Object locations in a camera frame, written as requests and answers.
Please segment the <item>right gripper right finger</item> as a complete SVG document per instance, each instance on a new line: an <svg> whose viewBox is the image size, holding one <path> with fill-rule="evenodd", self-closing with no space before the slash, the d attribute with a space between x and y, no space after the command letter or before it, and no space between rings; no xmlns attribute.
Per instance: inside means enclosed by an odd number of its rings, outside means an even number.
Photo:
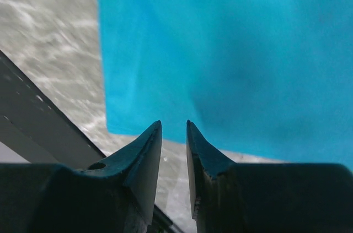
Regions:
<svg viewBox="0 0 353 233"><path fill-rule="evenodd" d="M340 164L236 163L186 127L198 232L352 232L352 172Z"/></svg>

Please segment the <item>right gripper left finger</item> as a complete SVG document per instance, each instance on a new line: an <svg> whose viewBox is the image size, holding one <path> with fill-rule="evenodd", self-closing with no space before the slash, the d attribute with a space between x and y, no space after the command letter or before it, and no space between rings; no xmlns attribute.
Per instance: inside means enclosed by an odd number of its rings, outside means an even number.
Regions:
<svg viewBox="0 0 353 233"><path fill-rule="evenodd" d="M162 124L85 170L1 165L1 232L146 232L156 197Z"/></svg>

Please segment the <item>teal t shirt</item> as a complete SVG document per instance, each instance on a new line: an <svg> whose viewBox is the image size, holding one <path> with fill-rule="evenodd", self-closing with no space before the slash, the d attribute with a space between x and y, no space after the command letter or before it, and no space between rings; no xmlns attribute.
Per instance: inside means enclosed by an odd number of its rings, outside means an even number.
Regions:
<svg viewBox="0 0 353 233"><path fill-rule="evenodd" d="M106 125L352 167L352 0L98 0Z"/></svg>

